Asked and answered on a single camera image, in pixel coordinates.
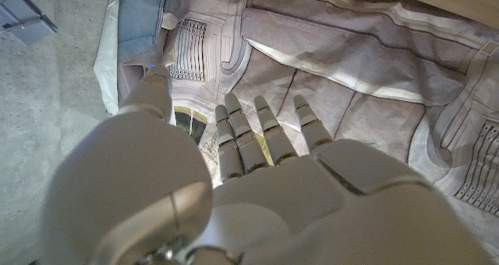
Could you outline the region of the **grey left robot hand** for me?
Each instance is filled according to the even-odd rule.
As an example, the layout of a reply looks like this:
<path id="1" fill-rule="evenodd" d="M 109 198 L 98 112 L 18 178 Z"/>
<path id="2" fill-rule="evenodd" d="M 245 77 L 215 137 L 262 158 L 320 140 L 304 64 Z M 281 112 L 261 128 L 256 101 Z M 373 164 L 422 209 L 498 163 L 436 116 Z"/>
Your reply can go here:
<path id="1" fill-rule="evenodd" d="M 304 97 L 299 156 L 262 97 L 265 157 L 234 94 L 216 110 L 222 183 L 170 124 L 168 70 L 150 68 L 55 172 L 43 264 L 490 264 L 421 174 L 333 140 Z"/>

